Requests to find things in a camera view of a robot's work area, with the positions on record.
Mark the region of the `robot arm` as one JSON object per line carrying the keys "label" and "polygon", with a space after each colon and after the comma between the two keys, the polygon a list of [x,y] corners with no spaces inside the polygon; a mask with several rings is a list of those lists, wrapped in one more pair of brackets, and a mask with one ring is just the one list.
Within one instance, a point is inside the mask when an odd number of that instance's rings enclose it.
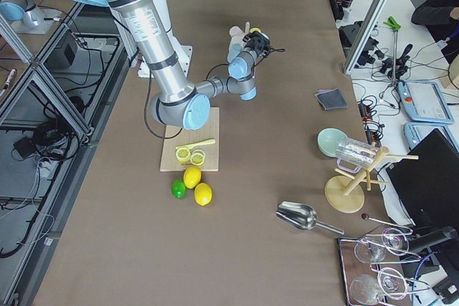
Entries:
{"label": "robot arm", "polygon": [[153,0],[72,0],[108,7],[124,19],[128,31],[159,85],[160,92],[149,103],[153,118],[164,125],[198,130],[207,122],[210,100],[222,93],[251,100],[256,95],[254,68],[259,57],[271,51],[262,32],[250,32],[244,45],[229,62],[227,77],[212,77],[194,84],[186,78],[179,56],[164,28]]}

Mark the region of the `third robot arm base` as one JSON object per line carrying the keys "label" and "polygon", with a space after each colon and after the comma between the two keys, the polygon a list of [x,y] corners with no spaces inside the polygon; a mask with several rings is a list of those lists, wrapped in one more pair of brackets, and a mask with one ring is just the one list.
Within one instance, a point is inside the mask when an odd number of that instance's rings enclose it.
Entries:
{"label": "third robot arm base", "polygon": [[20,34],[46,34],[52,26],[45,23],[46,12],[34,0],[1,0],[1,15]]}

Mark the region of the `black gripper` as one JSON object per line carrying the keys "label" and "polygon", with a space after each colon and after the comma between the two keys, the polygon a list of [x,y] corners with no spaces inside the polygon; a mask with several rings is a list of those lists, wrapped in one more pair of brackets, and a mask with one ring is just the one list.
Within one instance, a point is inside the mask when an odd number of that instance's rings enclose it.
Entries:
{"label": "black gripper", "polygon": [[249,32],[243,38],[245,48],[254,50],[257,56],[265,56],[270,50],[270,39],[262,32]]}

